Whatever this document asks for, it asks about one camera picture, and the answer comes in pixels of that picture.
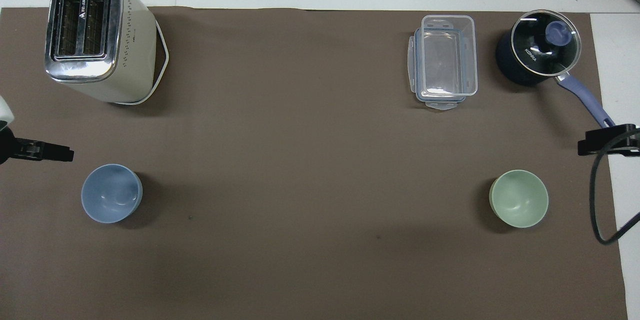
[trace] toaster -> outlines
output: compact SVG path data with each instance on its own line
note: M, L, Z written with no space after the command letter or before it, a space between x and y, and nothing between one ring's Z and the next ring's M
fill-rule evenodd
M45 70L54 81L105 102L151 96L169 54L140 0L51 0L49 9ZM166 58L154 85L156 29Z

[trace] green bowl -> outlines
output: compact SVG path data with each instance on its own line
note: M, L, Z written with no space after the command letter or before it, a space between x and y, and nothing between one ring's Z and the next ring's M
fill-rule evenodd
M491 209L506 224L528 228L545 217L549 194L542 180L527 170L510 170L491 185Z

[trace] black cable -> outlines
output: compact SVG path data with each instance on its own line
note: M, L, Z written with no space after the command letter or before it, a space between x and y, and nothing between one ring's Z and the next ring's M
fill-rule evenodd
M600 230L598 229L598 220L596 219L596 174L598 172L598 166L600 165L602 157L604 157L605 154L607 154L614 145L638 133L640 133L640 128L627 131L626 133L620 134L612 140L608 141L608 143L606 143L604 147L602 147L602 149L598 152L596 159L593 161L593 166L591 167L592 175L589 179L589 211L591 216L591 226L593 228L593 233L595 234L596 239L602 245L610 245L615 243L616 240L618 240L622 235L629 231L629 229L640 222L640 213L637 213L626 224L624 224L622 228L616 231L611 238L605 240L602 238Z

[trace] bowl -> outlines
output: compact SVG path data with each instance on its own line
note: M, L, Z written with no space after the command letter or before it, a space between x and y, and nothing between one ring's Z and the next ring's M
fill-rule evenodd
M510 170L494 181L489 190L493 212L506 224L528 228L544 218L549 194L542 180L527 170Z
M128 167L107 164L99 167L84 181L82 207L96 222L119 222L133 213L142 199L142 183Z

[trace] white power cord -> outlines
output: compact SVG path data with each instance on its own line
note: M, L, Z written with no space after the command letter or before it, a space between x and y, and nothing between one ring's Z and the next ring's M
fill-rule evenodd
M135 101L135 102L114 102L115 104L121 104L121 105L138 105L138 104L142 104L143 102L145 102L147 99L149 99L149 97L151 97L151 95L153 95L153 93L155 92L155 89L158 87L158 84L160 84L160 79L162 79L162 75L165 73L165 69L167 69L167 64L169 64L169 49L167 49L167 42L165 42L165 36L162 34L162 29L160 29L160 24L158 24L158 21L156 20L155 22L155 27L158 29L158 34L160 34L160 40L162 40L162 47L164 47L164 53L166 55L166 57L164 58L164 64L162 65L162 69L160 69L160 73L158 74L158 78L155 80L155 84L153 84L153 88L151 88L151 91L149 92L149 94L146 95L146 97L140 99L139 101Z

